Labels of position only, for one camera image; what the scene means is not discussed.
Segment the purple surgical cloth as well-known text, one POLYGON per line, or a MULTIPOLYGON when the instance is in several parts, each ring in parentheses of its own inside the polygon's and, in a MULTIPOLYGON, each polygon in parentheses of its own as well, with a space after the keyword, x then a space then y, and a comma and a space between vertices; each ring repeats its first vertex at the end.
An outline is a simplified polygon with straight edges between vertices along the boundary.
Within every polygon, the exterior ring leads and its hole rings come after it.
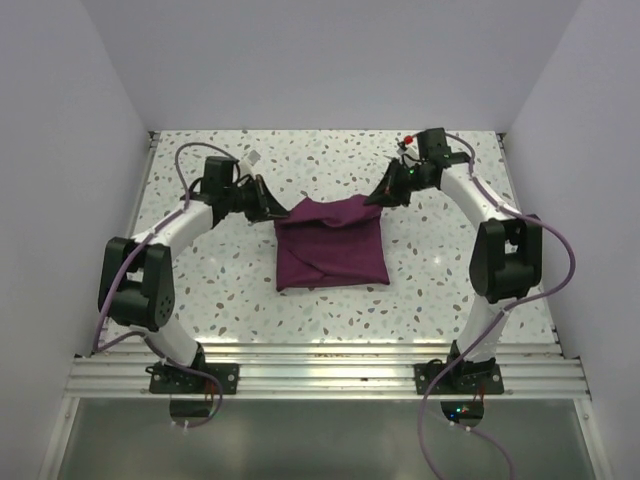
POLYGON ((354 195, 334 202, 306 198, 274 223, 276 289, 388 285, 382 208, 354 195))

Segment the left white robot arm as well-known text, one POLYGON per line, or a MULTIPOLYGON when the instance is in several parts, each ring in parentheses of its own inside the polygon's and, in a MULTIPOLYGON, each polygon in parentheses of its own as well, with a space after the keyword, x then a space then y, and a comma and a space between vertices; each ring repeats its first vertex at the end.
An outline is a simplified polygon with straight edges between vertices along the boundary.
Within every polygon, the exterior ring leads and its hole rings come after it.
POLYGON ((172 379, 189 393, 205 386, 208 369, 197 361, 199 343, 173 317, 173 262, 231 213, 242 213, 251 223, 289 216, 261 175, 235 158, 210 156, 176 209, 132 238, 112 238, 104 251, 99 321, 111 319, 143 337, 175 365, 172 379))

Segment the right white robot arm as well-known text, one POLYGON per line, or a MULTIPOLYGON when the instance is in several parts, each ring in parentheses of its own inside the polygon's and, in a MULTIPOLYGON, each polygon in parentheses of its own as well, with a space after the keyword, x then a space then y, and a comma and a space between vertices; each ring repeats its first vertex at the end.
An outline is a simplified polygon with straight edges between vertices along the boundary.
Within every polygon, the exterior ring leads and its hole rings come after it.
POLYGON ((469 144, 455 152, 442 128, 408 135, 368 205, 406 206, 415 192, 435 188, 445 194, 476 231, 468 267, 474 300, 468 320, 447 358, 414 367, 421 394, 501 394, 504 386, 496 352, 509 311, 538 286, 542 276, 542 229, 536 217, 508 207, 475 170, 469 144))

